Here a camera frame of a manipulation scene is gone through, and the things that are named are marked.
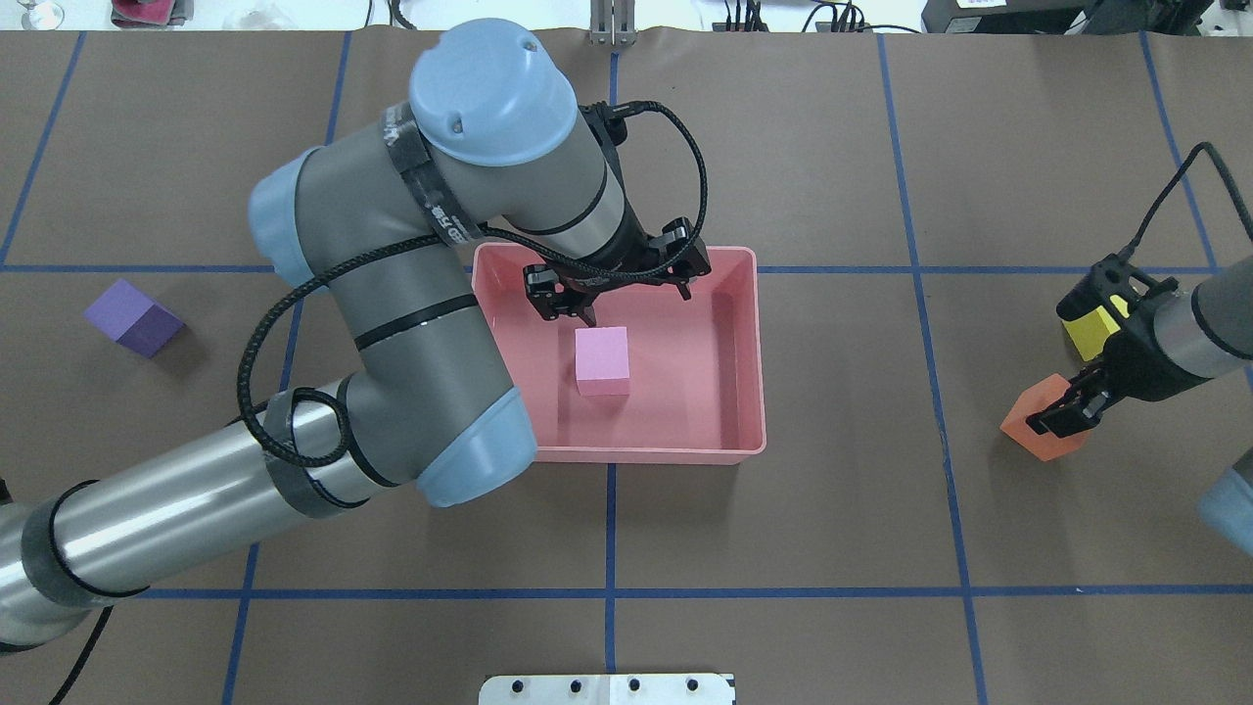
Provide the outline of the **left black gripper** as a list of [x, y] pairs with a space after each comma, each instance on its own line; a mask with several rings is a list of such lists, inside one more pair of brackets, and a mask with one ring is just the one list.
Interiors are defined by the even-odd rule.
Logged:
[[523, 269], [524, 294], [544, 321], [573, 317], [586, 327], [598, 326], [598, 296], [624, 287], [674, 287], [682, 299], [692, 301], [693, 282], [712, 272], [702, 237], [707, 213], [708, 205], [702, 204], [694, 219], [678, 217], [659, 235], [649, 235], [635, 214], [626, 212], [608, 244], [586, 258], [528, 245], [541, 255], [541, 263]]

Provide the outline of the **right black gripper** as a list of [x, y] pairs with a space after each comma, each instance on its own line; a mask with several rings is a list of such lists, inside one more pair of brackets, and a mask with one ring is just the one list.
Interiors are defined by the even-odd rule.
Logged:
[[1105, 409], [1120, 399], [1170, 399], [1199, 384], [1199, 376], [1167, 357], [1152, 326], [1131, 322], [1109, 336], [1074, 378], [1051, 374], [1042, 379], [1048, 404], [1029, 412], [1025, 423], [1037, 436], [1079, 436], [1095, 428]]

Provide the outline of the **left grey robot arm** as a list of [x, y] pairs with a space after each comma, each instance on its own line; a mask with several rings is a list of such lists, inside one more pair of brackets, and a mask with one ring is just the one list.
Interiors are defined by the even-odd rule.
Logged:
[[152, 584], [417, 485], [451, 507], [538, 445], [457, 247], [538, 254], [544, 321], [710, 270], [708, 173], [654, 100], [581, 106], [528, 28], [477, 19], [417, 58], [378, 121], [251, 193], [256, 248], [291, 286], [238, 362], [222, 430], [41, 503], [3, 498], [3, 652], [70, 634]]

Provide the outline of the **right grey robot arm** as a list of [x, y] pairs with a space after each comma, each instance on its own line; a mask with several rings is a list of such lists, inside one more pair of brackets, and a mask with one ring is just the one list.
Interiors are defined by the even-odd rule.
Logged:
[[999, 427], [1035, 458], [1079, 450], [1111, 406], [1158, 402], [1248, 369], [1252, 357], [1250, 262], [1240, 260], [1183, 291], [1108, 255], [1056, 307], [1080, 348], [1073, 378], [1050, 374], [1025, 389]]

